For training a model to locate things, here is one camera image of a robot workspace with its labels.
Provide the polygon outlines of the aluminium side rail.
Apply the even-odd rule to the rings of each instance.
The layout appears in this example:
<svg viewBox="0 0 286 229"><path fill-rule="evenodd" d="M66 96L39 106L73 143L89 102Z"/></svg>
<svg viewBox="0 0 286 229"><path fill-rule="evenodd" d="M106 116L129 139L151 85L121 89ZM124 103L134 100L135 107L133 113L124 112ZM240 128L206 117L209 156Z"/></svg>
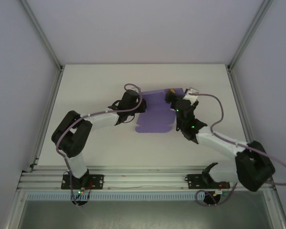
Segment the aluminium side rail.
<svg viewBox="0 0 286 229"><path fill-rule="evenodd" d="M59 87L60 87L60 84L61 84L61 79L62 79L62 75L63 75L63 72L64 72L64 68L65 68L65 66L63 65L58 70L57 76L56 76L56 78L54 80L54 85L53 85L53 87L51 89L50 97L49 97L49 100L48 100L48 103L47 103L47 106L46 106L46 109L45 109L45 113L44 113L44 116L43 116L43 119L42 119L42 122L41 122L41 128L40 128L40 131L39 131L39 134L38 134L38 137L37 137L37 142L35 144L32 156L31 156L30 161L29 161L28 172L32 172L33 171L34 166L36 164L36 161L40 157L42 146L43 146L44 139L45 139L45 136L46 136L46 132L47 132L47 129L48 129L48 126L49 126L49 123L50 123L52 110L53 110L53 107L54 107L54 104L55 104L55 100L56 100L56 97L57 97L57 93L58 93L58 90L59 90Z"/></svg>
<svg viewBox="0 0 286 229"><path fill-rule="evenodd" d="M226 67L229 82L230 82L230 85L231 85L231 88L233 91L233 95L234 95L235 103L236 103L237 110L239 113L239 117L241 120L241 125L242 125L243 132L245 135L245 140L246 140L246 143L249 144L249 143L252 143L254 141L254 135L253 135L252 128L250 125L250 121L249 121L249 118L248 118L248 115L246 112L245 103L243 101L240 86L238 84L236 77L233 75L230 67L228 65L225 65L225 67Z"/></svg>

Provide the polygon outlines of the black mounting plate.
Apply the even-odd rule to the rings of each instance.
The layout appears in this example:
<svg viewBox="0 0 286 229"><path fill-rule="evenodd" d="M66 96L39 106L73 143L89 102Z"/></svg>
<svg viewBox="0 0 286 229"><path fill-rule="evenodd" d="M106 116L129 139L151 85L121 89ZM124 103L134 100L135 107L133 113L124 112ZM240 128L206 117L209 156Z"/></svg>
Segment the black mounting plate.
<svg viewBox="0 0 286 229"><path fill-rule="evenodd" d="M72 177L72 188L73 189L85 188L85 189L101 190L103 189L103 183L104 183L104 175L89 174L82 178ZM70 188L71 188L70 176L69 174L64 174L62 177L61 189L70 190Z"/></svg>
<svg viewBox="0 0 286 229"><path fill-rule="evenodd" d="M188 174L184 178L189 189L229 189L229 182L215 182L202 174Z"/></svg>

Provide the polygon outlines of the purple paper box sheet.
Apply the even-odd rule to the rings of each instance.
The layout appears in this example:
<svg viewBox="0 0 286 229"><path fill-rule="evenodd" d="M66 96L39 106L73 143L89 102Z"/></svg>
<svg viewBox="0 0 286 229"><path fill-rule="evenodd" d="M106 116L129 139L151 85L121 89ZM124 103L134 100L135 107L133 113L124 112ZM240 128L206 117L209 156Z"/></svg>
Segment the purple paper box sheet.
<svg viewBox="0 0 286 229"><path fill-rule="evenodd" d="M168 133L173 129L176 115L171 105L165 101L168 89L143 92L147 108L140 113L135 131L144 133Z"/></svg>

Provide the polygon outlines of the aluminium frame post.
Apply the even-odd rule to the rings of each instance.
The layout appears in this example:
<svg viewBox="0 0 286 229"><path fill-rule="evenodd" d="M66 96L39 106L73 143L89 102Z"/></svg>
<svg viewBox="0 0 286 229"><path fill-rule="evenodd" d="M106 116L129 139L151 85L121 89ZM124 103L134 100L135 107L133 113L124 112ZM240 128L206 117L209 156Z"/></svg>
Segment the aluminium frame post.
<svg viewBox="0 0 286 229"><path fill-rule="evenodd" d="M259 25L261 24L263 18L265 17L266 13L268 12L270 6L272 5L274 0L263 0L261 6L259 7L257 13L255 14L250 26L248 27L244 37L242 38L241 42L239 43L232 60L227 65L228 71L232 71L238 61L240 60L241 56L243 55L244 51L246 50L248 44L250 43L252 37L254 36L255 32L257 31Z"/></svg>
<svg viewBox="0 0 286 229"><path fill-rule="evenodd" d="M54 49L52 48L46 34L44 33L42 27L40 26L37 18L34 15L34 12L32 11L31 7L29 6L27 0L18 0L18 1L21 4L25 14L28 16L30 23L32 24L34 30L36 31L37 36L39 37L40 42L43 45L43 47L45 48L45 50L46 50L47 54L49 55L51 61L53 62L55 67L59 71L61 71L63 66L60 63L60 61L58 60L58 57L55 54Z"/></svg>

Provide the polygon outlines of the aluminium corner post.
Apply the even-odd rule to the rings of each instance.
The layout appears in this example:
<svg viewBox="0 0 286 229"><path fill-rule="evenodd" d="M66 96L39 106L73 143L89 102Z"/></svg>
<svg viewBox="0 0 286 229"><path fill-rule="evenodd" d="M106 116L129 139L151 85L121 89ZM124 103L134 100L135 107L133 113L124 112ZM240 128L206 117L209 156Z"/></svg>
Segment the aluminium corner post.
<svg viewBox="0 0 286 229"><path fill-rule="evenodd" d="M3 229L19 228L26 199L27 199L26 191L23 190L16 191Z"/></svg>
<svg viewBox="0 0 286 229"><path fill-rule="evenodd" d="M286 229L286 215L276 189L263 191L266 208L273 229Z"/></svg>

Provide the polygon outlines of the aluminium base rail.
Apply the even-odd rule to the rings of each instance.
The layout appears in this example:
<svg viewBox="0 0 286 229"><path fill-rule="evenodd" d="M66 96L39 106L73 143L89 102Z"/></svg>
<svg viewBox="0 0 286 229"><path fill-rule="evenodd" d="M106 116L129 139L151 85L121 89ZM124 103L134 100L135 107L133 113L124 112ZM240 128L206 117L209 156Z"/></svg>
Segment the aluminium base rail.
<svg viewBox="0 0 286 229"><path fill-rule="evenodd" d="M187 189L185 177L201 174L202 167L89 167L93 175L104 175L104 189L116 190L178 190ZM61 188L65 167L35 166L23 172L17 189L58 190Z"/></svg>

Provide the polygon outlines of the grey metal panel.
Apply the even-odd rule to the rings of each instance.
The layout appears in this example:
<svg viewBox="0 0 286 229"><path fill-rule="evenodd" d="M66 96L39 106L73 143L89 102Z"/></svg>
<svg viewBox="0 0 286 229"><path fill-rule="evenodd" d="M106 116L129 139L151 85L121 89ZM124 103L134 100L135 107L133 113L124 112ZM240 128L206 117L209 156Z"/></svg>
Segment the grey metal panel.
<svg viewBox="0 0 286 229"><path fill-rule="evenodd" d="M263 200L233 197L219 207L193 201L28 201L20 229L273 229Z"/></svg>

